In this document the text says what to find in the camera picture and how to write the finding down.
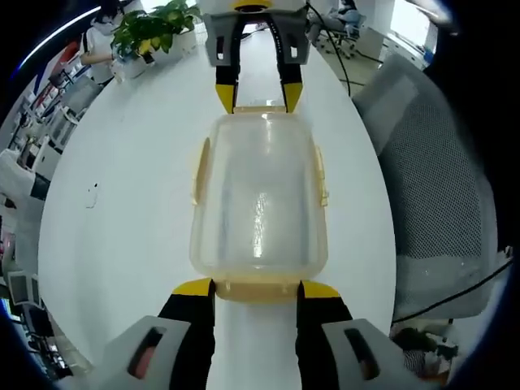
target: gray mesh chair back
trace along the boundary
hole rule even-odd
[[[494,271],[491,186],[441,91],[399,55],[354,97],[378,154],[396,236],[396,304],[402,318]],[[425,313],[462,318],[486,306],[490,284]]]

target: floor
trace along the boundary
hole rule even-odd
[[[318,52],[325,58],[329,66],[338,76],[338,79],[342,80],[342,84],[345,89],[348,90],[348,85],[345,81],[345,74],[341,68],[340,60],[337,58],[334,48],[329,42],[326,42],[324,38],[320,38],[318,43]],[[345,70],[350,80],[350,92],[351,96],[363,89],[365,85],[379,68],[379,63],[368,58],[364,58],[359,54],[355,54],[351,59],[341,57]]]

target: office desk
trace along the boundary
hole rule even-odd
[[[269,32],[242,43],[238,104],[282,102]],[[389,331],[396,259],[384,179],[366,129],[330,67],[311,49],[297,112],[321,147],[328,261],[354,318]],[[40,236],[41,295],[94,364],[105,344],[171,290],[201,278],[189,261],[195,162],[224,110],[206,52],[110,83],[81,120],[54,173]],[[296,305],[216,299],[208,388],[297,388]]]
[[[49,145],[50,142],[49,136],[43,137],[43,142],[32,165],[32,171],[45,177],[49,181],[52,180],[54,171],[58,166],[58,161],[61,158],[61,154]]]

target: container lid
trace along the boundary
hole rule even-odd
[[[323,169],[294,114],[225,115],[194,186],[190,258],[217,282],[290,284],[327,260]]]

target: white wall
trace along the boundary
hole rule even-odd
[[[323,15],[326,15],[332,8],[339,8],[340,0],[310,0],[312,7]]]
[[[415,45],[426,42],[430,20],[417,7],[405,0],[395,0],[391,29]]]
[[[354,0],[359,12],[366,16],[366,26],[380,34],[390,32],[395,0]]]

